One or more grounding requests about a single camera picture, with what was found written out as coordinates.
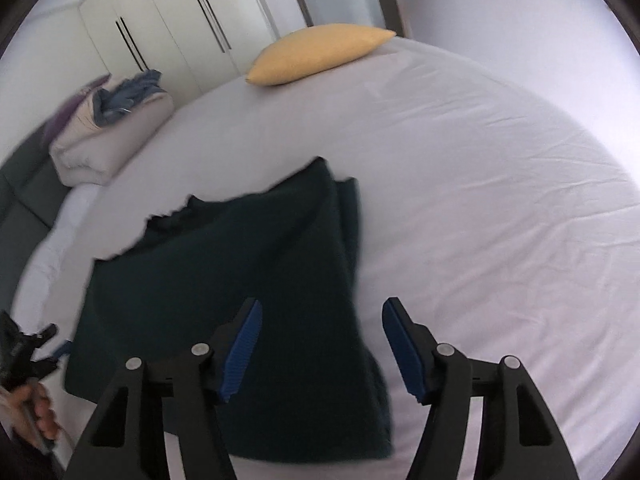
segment human hand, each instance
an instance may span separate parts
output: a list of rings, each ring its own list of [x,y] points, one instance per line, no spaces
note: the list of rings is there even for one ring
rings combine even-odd
[[[38,436],[33,431],[23,409],[24,403],[29,400],[32,400],[34,404],[36,426],[45,438],[56,440],[60,427],[56,422],[56,414],[51,409],[51,401],[47,395],[47,391],[42,384],[38,384],[37,386],[25,384],[12,391],[12,393],[4,399],[4,404],[8,409],[14,431],[25,442],[37,448],[39,446]]]

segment door handle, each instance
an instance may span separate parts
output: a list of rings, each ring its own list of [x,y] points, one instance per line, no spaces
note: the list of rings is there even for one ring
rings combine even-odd
[[[200,0],[196,0],[196,1],[198,2],[198,5],[200,6],[200,10],[202,11],[202,13],[204,14],[205,19],[207,20],[207,25],[209,25],[209,28],[211,29],[211,32],[213,33],[213,37],[216,38],[216,43],[218,44],[218,46],[220,47],[220,50],[224,54],[225,53],[225,48],[222,46],[222,43],[220,43],[220,38],[216,34],[216,29],[213,28],[213,24],[209,20],[209,15],[207,14],[207,11],[204,10],[204,6],[202,5],[202,2]]]
[[[122,31],[122,28],[120,27],[120,22],[116,22],[116,27],[118,27],[118,31],[119,31],[120,35],[122,36],[122,41],[124,41],[124,44],[127,45],[127,48],[129,49],[129,52],[131,53],[131,57],[133,58],[133,61],[136,62],[136,65],[140,69],[140,72],[144,72],[144,70],[142,70],[142,65],[140,65],[140,62],[138,61],[138,58],[133,53],[133,49],[131,48],[131,45],[129,44],[129,41],[127,41],[127,38],[125,37],[124,32]]]
[[[222,32],[222,37],[225,40],[226,43],[226,47],[231,50],[231,43],[229,43],[228,38],[226,37],[225,34],[225,29],[222,28],[222,25],[220,25],[220,22],[218,21],[218,17],[216,16],[216,13],[213,11],[213,7],[211,7],[211,3],[209,2],[209,0],[204,0],[207,3],[207,7],[209,8],[209,12],[211,13],[211,15],[213,16],[213,19],[216,20],[216,25],[218,26],[220,32]]]
[[[129,39],[131,40],[131,44],[133,45],[133,48],[136,50],[136,52],[138,53],[138,55],[140,56],[140,60],[142,61],[142,64],[145,66],[145,68],[147,70],[149,70],[149,65],[146,64],[145,58],[142,57],[142,53],[140,52],[140,49],[138,48],[138,46],[136,45],[136,41],[133,39],[133,36],[131,35],[131,33],[129,32],[129,27],[127,27],[127,23],[124,21],[124,18],[121,16],[120,17],[120,21],[122,22],[122,25],[124,27],[124,30],[127,32],[127,35],[129,36]]]

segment silver screw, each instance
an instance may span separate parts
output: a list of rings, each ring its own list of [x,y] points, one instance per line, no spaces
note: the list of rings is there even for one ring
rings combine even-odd
[[[453,348],[453,346],[451,346],[449,343],[440,343],[436,347],[436,350],[438,351],[438,354],[444,355],[445,357],[449,357],[450,355],[456,353],[456,349]]]
[[[127,367],[127,370],[137,370],[142,366],[142,359],[140,359],[139,357],[132,357],[127,361],[127,364],[125,364],[125,366]]]
[[[195,356],[201,356],[209,353],[209,345],[206,343],[198,343],[191,347],[191,353]]]
[[[504,365],[512,370],[517,370],[520,368],[520,359],[512,355],[507,355],[507,357],[504,358]]]

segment upholstered headboard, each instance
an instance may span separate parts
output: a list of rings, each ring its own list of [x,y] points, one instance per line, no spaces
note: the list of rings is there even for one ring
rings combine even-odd
[[[0,310],[11,310],[22,270],[53,227],[69,192],[41,138],[42,127],[0,168]]]

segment wardrobe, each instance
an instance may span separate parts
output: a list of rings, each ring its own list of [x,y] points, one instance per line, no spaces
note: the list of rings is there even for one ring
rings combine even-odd
[[[84,0],[80,13],[111,73],[159,70],[177,106],[247,72],[276,40],[261,0]]]

